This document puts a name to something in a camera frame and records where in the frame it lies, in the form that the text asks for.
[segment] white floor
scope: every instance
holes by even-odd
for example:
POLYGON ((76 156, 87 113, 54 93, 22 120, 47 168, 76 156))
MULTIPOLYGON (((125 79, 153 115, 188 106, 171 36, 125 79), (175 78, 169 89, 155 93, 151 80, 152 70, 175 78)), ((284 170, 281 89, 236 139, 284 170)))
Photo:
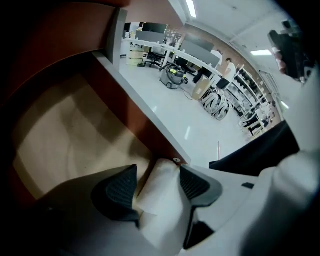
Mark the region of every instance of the white floor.
MULTIPOLYGON (((240 119, 234 110, 222 121, 212 118, 198 101, 188 99, 181 89, 168 89, 161 83, 157 67, 126 65, 126 59, 122 58, 120 73, 180 143, 192 164, 207 168, 209 162, 216 161, 218 142, 221 158, 248 143, 248 135, 241 131, 240 119)), ((193 77, 190 74, 187 77, 189 83, 183 88, 192 93, 193 77)))

